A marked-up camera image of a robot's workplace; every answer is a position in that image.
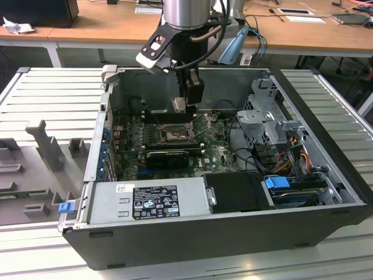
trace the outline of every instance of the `black cable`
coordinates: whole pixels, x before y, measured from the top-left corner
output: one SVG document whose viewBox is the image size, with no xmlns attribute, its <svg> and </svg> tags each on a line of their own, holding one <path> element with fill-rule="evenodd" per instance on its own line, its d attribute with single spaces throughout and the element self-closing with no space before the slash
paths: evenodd
<svg viewBox="0 0 373 280">
<path fill-rule="evenodd" d="M 231 106 L 233 108 L 235 108 L 237 111 L 239 111 L 239 109 L 237 108 L 236 105 L 234 105 L 231 101 L 229 101 L 228 99 L 220 99 L 218 102 L 215 103 L 215 105 L 212 107 L 212 110 L 215 111 L 216 110 L 216 106 L 218 106 L 221 102 L 227 102 L 229 104 L 231 104 Z"/>
<path fill-rule="evenodd" d="M 249 24 L 249 22 L 246 19 L 249 16 L 251 16 L 251 15 L 245 15 L 245 20 L 246 20 L 247 25 L 250 27 L 250 24 Z M 259 26 L 258 26 L 258 21 L 257 21 L 256 17 L 253 16 L 253 18 L 255 19 L 256 31 L 258 32 L 258 34 L 260 34 L 260 32 L 259 32 Z M 253 60 L 258 55 L 259 50 L 261 49 L 261 46 L 262 46 L 262 43 L 261 43 L 262 40 L 261 40 L 261 38 L 258 37 L 258 36 L 257 36 L 257 38 L 258 38 L 258 41 L 259 41 L 258 49 L 256 49 L 256 51 L 255 51 L 254 55 L 252 56 L 251 60 Z"/>
<path fill-rule="evenodd" d="M 254 59 L 254 58 L 258 55 L 259 50 L 261 49 L 261 45 L 262 45 L 262 43 L 261 43 L 261 39 L 263 39 L 263 40 L 265 41 L 265 49 L 264 49 L 263 55 L 261 56 L 260 60 L 259 60 L 258 63 L 257 63 L 257 65 L 259 65 L 259 64 L 261 63 L 263 57 L 265 56 L 266 51 L 267 51 L 267 39 L 266 39 L 263 35 L 261 35 L 261 31 L 259 30 L 258 20 L 256 19 L 256 16 L 255 16 L 255 15 L 245 15 L 245 18 L 247 18 L 247 17 L 249 17 L 249 16 L 252 16 L 252 17 L 254 18 L 254 20 L 255 20 L 255 25 L 256 25 L 256 30 L 257 30 L 257 32 L 258 32 L 258 34 L 259 34 L 259 36 L 260 36 L 260 37 L 257 36 L 257 37 L 258 37 L 258 40 L 259 40 L 259 46 L 258 46 L 258 49 L 255 51 L 255 53 L 254 53 L 254 55 L 252 56 L 251 59 Z"/>
<path fill-rule="evenodd" d="M 369 60 L 367 66 L 364 67 L 364 69 L 360 72 L 359 76 L 352 82 L 351 86 L 349 87 L 348 91 L 343 95 L 344 98 L 347 97 L 347 95 L 349 95 L 350 91 L 352 90 L 352 88 L 354 87 L 354 85 L 357 83 L 357 81 L 359 81 L 360 77 L 364 74 L 365 72 L 365 69 L 367 67 L 371 66 L 371 60 Z"/>
<path fill-rule="evenodd" d="M 161 4 L 162 4 L 162 13 L 161 13 L 161 17 L 159 18 L 158 27 L 160 27 L 160 26 L 162 25 L 162 17 L 163 17 L 163 0 L 161 0 Z"/>
<path fill-rule="evenodd" d="M 221 30 L 221 33 L 220 33 L 220 36 L 219 36 L 219 39 L 218 41 L 216 42 L 216 44 L 206 53 L 204 54 L 203 56 L 201 56 L 200 58 L 190 62 L 190 63 L 187 63 L 187 64 L 184 64 L 184 65 L 181 65 L 181 66 L 176 66 L 176 65 L 172 65 L 170 66 L 170 70 L 173 70 L 173 71 L 179 71 L 179 70 L 183 70 L 183 69 L 187 69 L 187 68 L 190 68 L 190 67 L 194 67 L 195 65 L 198 65 L 198 63 L 204 61 L 207 57 L 209 57 L 214 51 L 216 51 L 216 49 L 219 47 L 219 45 L 221 44 L 221 42 L 223 41 L 224 39 L 224 35 L 226 34 L 226 30 L 227 30 L 227 25 L 228 25 L 228 20 L 229 20 L 229 14 L 230 14 L 230 1 L 227 1 L 227 10 L 226 10 L 226 7 L 224 6 L 224 3 L 223 3 L 223 0 L 220 0 L 220 5 L 221 5 L 221 9 L 223 11 L 223 16 L 224 16 L 224 24 L 222 24 L 222 30 Z"/>
<path fill-rule="evenodd" d="M 281 20 L 281 22 L 285 22 L 285 20 L 283 20 L 280 16 L 278 16 L 273 9 L 269 9 L 269 12 L 277 16 Z"/>
</svg>

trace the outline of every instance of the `desk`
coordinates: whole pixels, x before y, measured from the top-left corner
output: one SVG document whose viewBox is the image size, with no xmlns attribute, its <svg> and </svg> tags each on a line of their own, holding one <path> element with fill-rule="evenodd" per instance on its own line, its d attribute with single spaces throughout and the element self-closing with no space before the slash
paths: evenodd
<svg viewBox="0 0 373 280">
<path fill-rule="evenodd" d="M 248 0 L 246 14 L 271 15 L 267 7 L 254 2 L 275 7 L 273 2 Z M 305 5 L 281 1 L 282 8 L 307 9 Z M 332 6 L 328 0 L 303 0 L 312 9 L 330 13 L 342 13 L 341 8 Z M 349 1 L 343 6 L 351 7 Z M 58 48 L 97 48 L 139 50 L 155 31 L 159 15 L 135 14 L 135 3 L 119 2 L 107 5 L 106 1 L 90 2 L 78 0 L 79 17 L 70 29 L 36 27 L 37 32 L 15 36 L 2 29 L 0 45 L 45 47 L 54 67 L 61 67 Z M 327 16 L 325 12 L 312 11 L 316 16 Z M 268 41 L 267 54 L 322 55 L 344 57 L 371 57 L 373 54 L 373 30 L 362 26 L 338 26 L 332 18 L 323 18 L 326 24 L 296 23 L 283 17 L 257 17 L 259 29 Z M 255 26 L 254 19 L 248 18 Z M 246 52 L 254 52 L 258 47 L 255 37 L 248 37 L 244 44 Z"/>
</svg>

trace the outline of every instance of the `blue object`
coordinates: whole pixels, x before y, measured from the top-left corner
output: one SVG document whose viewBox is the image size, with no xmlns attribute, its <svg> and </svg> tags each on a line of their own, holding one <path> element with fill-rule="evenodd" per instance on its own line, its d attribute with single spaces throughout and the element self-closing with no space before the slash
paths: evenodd
<svg viewBox="0 0 373 280">
<path fill-rule="evenodd" d="M 107 144 L 102 144 L 101 145 L 101 151 L 102 152 L 105 152 L 108 148 L 109 148 L 109 145 L 107 145 Z"/>
<path fill-rule="evenodd" d="M 63 202 L 59 205 L 58 213 L 73 214 L 75 202 Z"/>
<path fill-rule="evenodd" d="M 268 189 L 271 188 L 290 188 L 290 184 L 286 177 L 269 177 L 265 180 Z"/>
<path fill-rule="evenodd" d="M 224 50 L 223 54 L 219 58 L 219 63 L 232 64 L 236 61 L 238 54 L 240 53 L 244 41 L 246 39 L 249 27 L 244 26 L 238 33 L 237 37 L 234 38 L 228 47 Z"/>
</svg>

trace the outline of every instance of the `black wire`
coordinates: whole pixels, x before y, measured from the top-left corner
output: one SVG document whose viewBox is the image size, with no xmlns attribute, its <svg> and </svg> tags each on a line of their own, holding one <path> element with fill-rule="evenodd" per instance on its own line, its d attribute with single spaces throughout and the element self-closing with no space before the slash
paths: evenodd
<svg viewBox="0 0 373 280">
<path fill-rule="evenodd" d="M 266 39 L 263 35 L 261 35 L 261 31 L 259 30 L 258 20 L 256 19 L 256 16 L 255 16 L 255 15 L 245 15 L 245 18 L 247 18 L 247 17 L 249 17 L 249 16 L 252 16 L 252 17 L 254 18 L 254 20 L 255 20 L 255 25 L 256 25 L 256 30 L 257 30 L 257 32 L 258 32 L 258 34 L 259 34 L 259 36 L 260 36 L 260 37 L 257 36 L 258 41 L 259 41 L 258 49 L 255 51 L 255 53 L 254 53 L 254 55 L 252 56 L 251 59 L 254 59 L 254 58 L 258 55 L 259 50 L 261 49 L 261 46 L 262 46 L 262 40 L 261 40 L 261 39 L 263 39 L 263 40 L 265 41 L 265 49 L 264 49 L 263 55 L 261 55 L 261 58 L 260 58 L 260 60 L 259 60 L 258 63 L 257 63 L 257 65 L 259 65 L 259 64 L 261 63 L 263 57 L 265 56 L 266 51 L 267 51 L 267 39 Z"/>
<path fill-rule="evenodd" d="M 340 62 L 340 61 L 338 61 L 338 59 L 336 59 L 335 57 L 330 57 L 332 60 L 334 60 L 336 63 L 338 63 L 338 64 L 346 64 L 346 65 L 351 65 L 351 64 L 358 64 L 357 62 L 355 62 L 355 61 L 352 61 L 352 62 Z"/>
<path fill-rule="evenodd" d="M 221 5 L 221 9 L 223 11 L 223 16 L 224 16 L 224 23 L 222 24 L 222 30 L 221 30 L 221 33 L 220 33 L 220 36 L 219 36 L 219 39 L 218 41 L 216 42 L 216 44 L 206 53 L 204 54 L 203 56 L 201 56 L 200 58 L 190 62 L 190 63 L 187 63 L 187 64 L 184 64 L 184 65 L 181 65 L 181 66 L 175 66 L 175 65 L 172 65 L 170 67 L 170 70 L 173 70 L 173 71 L 179 71 L 179 70 L 183 70 L 183 69 L 187 69 L 187 68 L 190 68 L 190 67 L 194 67 L 195 65 L 198 65 L 198 63 L 204 61 L 207 57 L 209 57 L 214 51 L 216 51 L 216 49 L 219 47 L 219 45 L 221 44 L 221 42 L 223 41 L 224 39 L 224 35 L 226 34 L 226 30 L 227 30 L 227 25 L 228 25 L 228 20 L 229 20 L 229 14 L 230 14 L 230 1 L 227 1 L 227 10 L 226 10 L 226 7 L 224 6 L 224 3 L 223 3 L 223 0 L 220 0 L 220 5 Z"/>
<path fill-rule="evenodd" d="M 247 25 L 250 27 L 250 24 L 249 24 L 249 22 L 246 19 L 249 16 L 252 16 L 252 15 L 245 15 L 245 20 L 246 20 Z M 258 32 L 258 34 L 260 34 L 260 32 L 259 32 L 259 26 L 258 26 L 258 21 L 257 21 L 256 17 L 253 16 L 253 18 L 255 19 L 256 31 Z M 258 37 L 258 36 L 257 36 L 257 38 L 258 38 L 258 41 L 259 41 L 259 45 L 258 45 L 258 48 L 256 49 L 254 55 L 252 56 L 251 60 L 253 60 L 258 55 L 259 50 L 261 49 L 261 46 L 262 46 L 262 40 L 261 40 L 261 38 Z"/>
<path fill-rule="evenodd" d="M 162 13 L 161 13 L 161 17 L 159 18 L 158 27 L 160 27 L 160 26 L 162 25 L 162 17 L 163 17 L 163 0 L 161 0 L 161 4 L 162 4 Z"/>
<path fill-rule="evenodd" d="M 231 104 L 231 106 L 233 108 L 235 108 L 237 111 L 239 111 L 239 109 L 237 108 L 236 105 L 234 105 L 231 101 L 229 101 L 228 99 L 220 99 L 218 102 L 215 103 L 215 105 L 212 107 L 212 110 L 215 111 L 216 110 L 216 106 L 218 106 L 221 102 L 227 102 L 229 104 Z"/>
<path fill-rule="evenodd" d="M 364 74 L 365 72 L 365 69 L 367 67 L 369 67 L 371 65 L 371 60 L 369 60 L 367 66 L 364 67 L 364 69 L 360 72 L 360 74 L 358 75 L 358 77 L 352 82 L 351 86 L 349 87 L 348 91 L 343 95 L 344 98 L 347 97 L 347 95 L 349 95 L 350 91 L 352 90 L 352 88 L 354 87 L 354 85 L 357 83 L 357 81 L 359 81 L 360 77 Z"/>
</svg>

